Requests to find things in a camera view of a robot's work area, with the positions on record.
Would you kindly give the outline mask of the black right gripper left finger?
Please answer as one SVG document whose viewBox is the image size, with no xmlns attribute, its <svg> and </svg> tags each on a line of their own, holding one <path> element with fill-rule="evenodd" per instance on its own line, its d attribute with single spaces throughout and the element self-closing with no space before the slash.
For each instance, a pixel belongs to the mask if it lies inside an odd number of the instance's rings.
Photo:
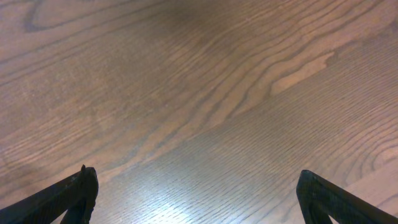
<svg viewBox="0 0 398 224">
<path fill-rule="evenodd" d="M 96 205 L 99 183 L 93 167 L 82 166 L 77 173 L 1 209 L 1 223 L 89 224 Z"/>
</svg>

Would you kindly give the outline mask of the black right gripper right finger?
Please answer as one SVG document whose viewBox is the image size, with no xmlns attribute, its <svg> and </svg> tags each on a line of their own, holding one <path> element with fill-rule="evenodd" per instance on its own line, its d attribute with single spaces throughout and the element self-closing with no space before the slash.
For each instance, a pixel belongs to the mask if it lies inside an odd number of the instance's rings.
<svg viewBox="0 0 398 224">
<path fill-rule="evenodd" d="M 306 224 L 397 224 L 397 218 L 310 170 L 302 170 L 296 194 Z"/>
</svg>

